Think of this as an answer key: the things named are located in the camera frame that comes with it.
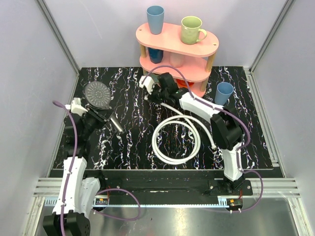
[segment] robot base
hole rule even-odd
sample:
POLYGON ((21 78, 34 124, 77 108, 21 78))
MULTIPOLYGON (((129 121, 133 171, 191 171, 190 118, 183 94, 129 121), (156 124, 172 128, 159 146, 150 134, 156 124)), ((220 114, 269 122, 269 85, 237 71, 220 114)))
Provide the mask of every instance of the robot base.
POLYGON ((243 196, 252 196, 252 185, 250 180, 244 180, 241 177, 242 182, 237 186, 233 186, 228 180, 210 180, 208 181, 209 189, 206 193, 209 193, 211 196, 240 196, 241 190, 243 196))
MULTIPOLYGON (((69 212, 64 215, 64 230, 69 236, 89 236, 91 225, 84 214, 69 212)), ((60 229, 60 215, 52 214, 44 217, 43 227, 48 235, 62 235, 60 229)))

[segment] white wall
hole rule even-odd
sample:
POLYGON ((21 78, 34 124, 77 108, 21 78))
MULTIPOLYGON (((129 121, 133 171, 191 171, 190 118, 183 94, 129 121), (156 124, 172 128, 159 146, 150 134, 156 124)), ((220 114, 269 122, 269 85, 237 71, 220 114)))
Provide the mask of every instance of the white wall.
POLYGON ((0 1, 0 235, 21 235, 75 73, 34 0, 0 1))
POLYGON ((295 1, 254 74, 281 151, 315 232, 315 1, 295 1))
POLYGON ((146 9, 161 5, 164 21, 202 19, 220 41, 215 65, 249 67, 285 0, 45 0, 80 67, 139 66, 136 29, 146 9))

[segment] white cable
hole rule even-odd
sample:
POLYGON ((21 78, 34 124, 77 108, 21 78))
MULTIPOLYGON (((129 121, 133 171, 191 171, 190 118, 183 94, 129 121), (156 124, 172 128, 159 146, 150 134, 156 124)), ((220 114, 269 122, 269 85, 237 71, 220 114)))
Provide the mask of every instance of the white cable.
POLYGON ((173 116, 173 117, 170 117, 170 118, 167 118, 166 120, 162 121, 155 129, 154 133, 153 133, 153 136, 152 136, 152 147, 153 147, 153 151, 154 153, 157 155, 157 157, 167 163, 167 164, 170 164, 170 165, 179 165, 179 164, 183 164, 185 162, 187 162, 188 160, 194 158, 199 150, 200 150, 200 146, 201 146, 201 139, 200 139, 200 135, 198 133, 198 130, 196 129, 196 127, 193 125, 193 123, 190 121, 193 120, 193 121, 196 121, 206 132, 206 134, 208 135, 209 137, 209 140, 211 142, 211 146, 212 146, 212 149, 216 149, 216 145, 212 139, 212 136, 210 134, 210 132, 208 131, 207 127, 201 122, 199 121, 198 119, 196 119, 195 117, 191 117, 191 116, 186 116, 184 115, 183 113, 181 113, 180 111, 176 110, 175 108, 165 104, 165 103, 161 103, 162 106, 166 107, 166 108, 169 108, 171 109, 172 111, 176 112, 177 114, 179 114, 178 116, 173 116), (174 120, 174 119, 178 119, 178 118, 184 118, 185 121, 188 123, 184 123, 182 121, 178 121, 178 120, 174 120), (158 138, 158 134, 160 132, 161 129, 163 129, 163 127, 165 127, 166 125, 168 124, 181 124, 185 127, 187 127, 189 130, 191 130, 192 132, 192 135, 195 139, 195 145, 193 147, 193 150, 191 152, 191 154, 186 157, 186 158, 183 158, 183 159, 173 159, 173 158, 170 158, 166 155, 164 155, 159 149, 158 149, 158 144, 157 144, 157 138, 158 138))

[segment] blue cup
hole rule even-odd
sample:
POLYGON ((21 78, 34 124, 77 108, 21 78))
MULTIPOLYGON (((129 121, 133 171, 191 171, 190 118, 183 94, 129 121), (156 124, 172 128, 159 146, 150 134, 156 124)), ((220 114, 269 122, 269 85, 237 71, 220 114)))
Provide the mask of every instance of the blue cup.
POLYGON ((154 64, 158 64, 162 61, 163 50, 148 48, 148 51, 149 51, 150 61, 152 61, 154 64))
POLYGON ((160 34, 164 22, 164 9, 161 6, 150 6, 147 9, 149 28, 152 34, 160 34))
POLYGON ((219 83, 217 86, 215 104, 223 106, 227 102, 233 91, 234 87, 232 84, 229 84, 227 82, 219 83))

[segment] cup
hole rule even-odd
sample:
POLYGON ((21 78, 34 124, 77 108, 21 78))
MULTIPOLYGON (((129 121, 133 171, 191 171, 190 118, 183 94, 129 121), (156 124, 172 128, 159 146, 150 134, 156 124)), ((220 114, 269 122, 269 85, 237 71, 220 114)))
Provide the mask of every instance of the cup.
POLYGON ((170 55, 170 63, 173 67, 178 68, 183 66, 185 55, 178 53, 171 53, 170 55))
POLYGON ((150 6, 147 9, 149 28, 152 34, 160 34, 164 22, 164 9, 161 6, 150 6))
POLYGON ((185 44, 195 44, 207 37, 207 32, 201 29, 202 21, 196 16, 187 16, 182 19, 181 41, 185 44), (200 32, 205 35, 199 39, 200 32))
POLYGON ((232 84, 227 82, 219 83, 217 86, 215 104, 223 106, 227 102, 233 91, 234 87, 232 84))
MULTIPOLYGON (((188 82, 188 86, 191 88, 191 86, 193 86, 195 83, 194 82, 188 82)), ((186 82, 184 80, 180 80, 180 79, 176 79, 176 83, 182 87, 187 88, 186 82)))
POLYGON ((155 49, 155 48, 148 48, 150 61, 154 64, 158 64, 163 59, 163 50, 155 49))

